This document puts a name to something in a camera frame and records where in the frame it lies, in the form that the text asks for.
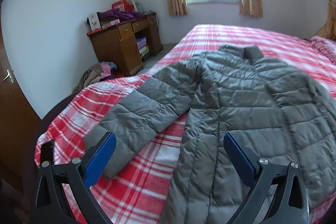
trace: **bed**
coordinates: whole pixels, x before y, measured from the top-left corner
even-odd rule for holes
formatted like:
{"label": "bed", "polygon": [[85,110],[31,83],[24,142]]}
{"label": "bed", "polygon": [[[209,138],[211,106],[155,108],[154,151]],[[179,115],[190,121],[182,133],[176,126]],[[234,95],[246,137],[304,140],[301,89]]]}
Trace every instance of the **bed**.
{"label": "bed", "polygon": [[[81,157],[84,154],[84,136],[122,98],[164,66],[199,52],[217,50],[224,43],[258,45],[264,55],[308,73],[336,98],[336,64],[330,54],[325,54],[323,41],[319,41],[317,47],[314,41],[261,29],[197,25],[147,73],[100,82],[78,93],[38,139],[35,163],[39,166],[41,145],[51,139],[55,140],[55,164]],[[97,185],[91,187],[91,192],[113,223],[158,223],[179,157],[187,116],[184,114],[150,141],[113,180],[101,177]],[[64,190],[76,219],[85,223],[69,186],[64,186]],[[310,223],[321,220],[335,197],[336,193],[333,193],[310,212]]]}

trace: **door handle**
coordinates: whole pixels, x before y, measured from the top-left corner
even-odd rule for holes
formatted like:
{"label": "door handle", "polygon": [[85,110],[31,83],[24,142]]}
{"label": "door handle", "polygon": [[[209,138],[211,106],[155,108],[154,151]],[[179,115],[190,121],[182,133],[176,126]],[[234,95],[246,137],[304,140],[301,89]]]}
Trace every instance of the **door handle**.
{"label": "door handle", "polygon": [[11,75],[11,73],[10,73],[9,70],[7,70],[7,76],[4,78],[3,81],[6,81],[7,79],[9,80],[9,82],[10,82],[11,84],[14,83],[13,78],[12,78],[12,75]]}

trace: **floor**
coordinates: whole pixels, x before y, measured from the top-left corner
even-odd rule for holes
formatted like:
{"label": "floor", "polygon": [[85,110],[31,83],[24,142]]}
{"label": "floor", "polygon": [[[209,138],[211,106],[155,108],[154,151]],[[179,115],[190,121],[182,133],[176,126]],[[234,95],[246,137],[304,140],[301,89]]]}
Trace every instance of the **floor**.
{"label": "floor", "polygon": [[25,197],[11,187],[6,181],[0,179],[0,222],[29,223],[29,202]]}
{"label": "floor", "polygon": [[160,51],[156,56],[152,56],[149,60],[147,60],[144,64],[144,68],[138,71],[138,75],[142,73],[146,73],[149,71],[157,62],[159,62],[168,52],[174,48],[176,44],[164,44],[163,50]]}

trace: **desk drawer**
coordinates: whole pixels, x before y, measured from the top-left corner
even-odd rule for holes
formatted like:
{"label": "desk drawer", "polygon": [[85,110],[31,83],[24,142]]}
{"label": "desk drawer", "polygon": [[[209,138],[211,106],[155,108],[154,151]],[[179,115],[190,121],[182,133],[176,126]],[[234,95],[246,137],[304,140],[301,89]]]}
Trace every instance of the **desk drawer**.
{"label": "desk drawer", "polygon": [[132,23],[133,32],[141,31],[148,27],[148,19],[140,20],[138,22]]}
{"label": "desk drawer", "polygon": [[125,39],[133,34],[132,25],[130,23],[121,25],[120,27],[118,27],[118,30],[121,39]]}

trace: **red box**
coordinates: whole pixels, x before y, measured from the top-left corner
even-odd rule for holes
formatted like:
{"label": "red box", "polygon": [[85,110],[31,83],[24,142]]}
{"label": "red box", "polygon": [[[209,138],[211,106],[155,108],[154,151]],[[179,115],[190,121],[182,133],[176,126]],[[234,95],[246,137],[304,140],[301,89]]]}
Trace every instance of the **red box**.
{"label": "red box", "polygon": [[119,23],[120,23],[120,19],[116,19],[116,20],[110,21],[109,23],[106,23],[105,25],[102,25],[101,27],[102,27],[103,30],[105,30],[105,29],[110,28],[110,27],[112,27],[114,25],[117,25]]}
{"label": "red box", "polygon": [[132,12],[135,6],[132,0],[120,0],[112,4],[113,9],[119,9],[122,12]]}

